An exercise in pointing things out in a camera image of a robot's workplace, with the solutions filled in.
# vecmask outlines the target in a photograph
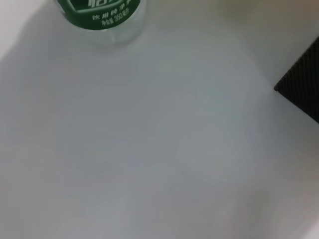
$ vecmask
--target white surface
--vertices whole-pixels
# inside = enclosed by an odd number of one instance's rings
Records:
[[[152,1],[115,53],[41,3],[1,3],[1,238],[318,237],[319,125],[272,89],[317,3]]]

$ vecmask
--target bottle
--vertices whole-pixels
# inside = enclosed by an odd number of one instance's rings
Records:
[[[142,30],[147,0],[55,0],[65,18],[95,43],[126,43]]]

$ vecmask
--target green bottle label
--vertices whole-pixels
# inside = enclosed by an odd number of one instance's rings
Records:
[[[57,0],[72,24],[89,30],[103,30],[126,21],[141,0]]]

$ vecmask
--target black object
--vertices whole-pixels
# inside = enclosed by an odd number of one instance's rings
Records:
[[[275,91],[319,123],[319,38],[278,82]]]

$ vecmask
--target transparent bottle bottom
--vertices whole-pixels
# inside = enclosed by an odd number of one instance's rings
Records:
[[[87,40],[99,45],[118,45],[129,42],[142,31],[147,12],[147,0],[141,0],[136,11],[122,24],[105,30],[79,28]]]

